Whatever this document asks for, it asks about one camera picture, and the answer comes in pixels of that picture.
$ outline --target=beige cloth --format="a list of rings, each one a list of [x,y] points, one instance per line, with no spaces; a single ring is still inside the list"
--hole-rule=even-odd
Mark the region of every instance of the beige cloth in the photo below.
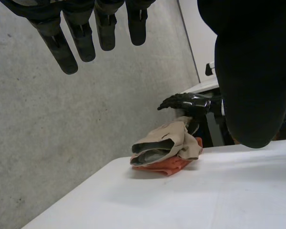
[[[185,160],[196,160],[202,151],[197,140],[188,134],[183,121],[173,121],[151,131],[136,142],[132,151],[131,165],[148,166],[172,156]]]

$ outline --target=white surface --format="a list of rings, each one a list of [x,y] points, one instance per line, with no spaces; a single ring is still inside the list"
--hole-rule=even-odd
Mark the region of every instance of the white surface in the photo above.
[[[215,41],[217,35],[202,20],[197,0],[179,0],[182,16],[190,45],[193,51],[200,82],[215,78],[205,75],[207,63],[215,59]]]
[[[205,92],[205,91],[212,90],[218,87],[219,87],[218,81],[217,81],[217,78],[215,77],[215,78],[212,78],[211,80],[201,82],[195,85],[194,87],[187,89],[183,93],[189,93],[189,92],[200,93],[200,92]]]
[[[171,177],[112,161],[24,229],[286,229],[286,141],[208,148]]]

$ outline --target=black robotic finger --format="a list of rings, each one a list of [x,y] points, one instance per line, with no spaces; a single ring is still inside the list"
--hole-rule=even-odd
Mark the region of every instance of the black robotic finger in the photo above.
[[[70,0],[63,2],[63,15],[78,54],[84,62],[90,62],[95,59],[92,30],[89,24],[93,8],[94,0]]]
[[[115,13],[124,4],[125,0],[96,0],[94,15],[100,46],[104,51],[115,48]]]
[[[77,62],[60,27],[61,18],[47,21],[30,21],[48,46],[62,71],[66,74],[76,73]]]
[[[132,43],[142,45],[146,40],[147,8],[156,0],[126,0],[128,28]]]
[[[66,74],[77,72],[76,60],[60,27],[61,1],[51,4],[48,0],[34,1],[35,3],[31,0],[19,0],[17,3],[12,0],[0,1],[13,13],[31,22]]]

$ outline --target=robotic hand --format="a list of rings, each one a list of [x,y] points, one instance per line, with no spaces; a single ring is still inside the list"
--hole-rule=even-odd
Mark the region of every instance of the robotic hand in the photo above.
[[[77,72],[77,62],[60,27],[60,13],[68,24],[75,46],[84,62],[93,61],[95,50],[89,18],[94,10],[100,46],[115,47],[115,13],[126,1],[131,41],[142,45],[146,39],[147,9],[155,0],[0,0],[37,29],[58,65],[66,74]]]
[[[188,133],[193,134],[207,113],[212,112],[215,116],[222,117],[222,105],[221,97],[211,98],[202,94],[183,93],[165,99],[158,107],[158,111],[168,107],[181,110],[184,116],[192,118],[188,126]]]

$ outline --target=robot finger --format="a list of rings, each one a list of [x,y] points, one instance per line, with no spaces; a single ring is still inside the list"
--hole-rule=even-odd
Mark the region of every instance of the robot finger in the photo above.
[[[93,8],[94,0],[63,1],[63,15],[77,52],[84,62],[90,62],[95,59],[92,30],[89,24]]]

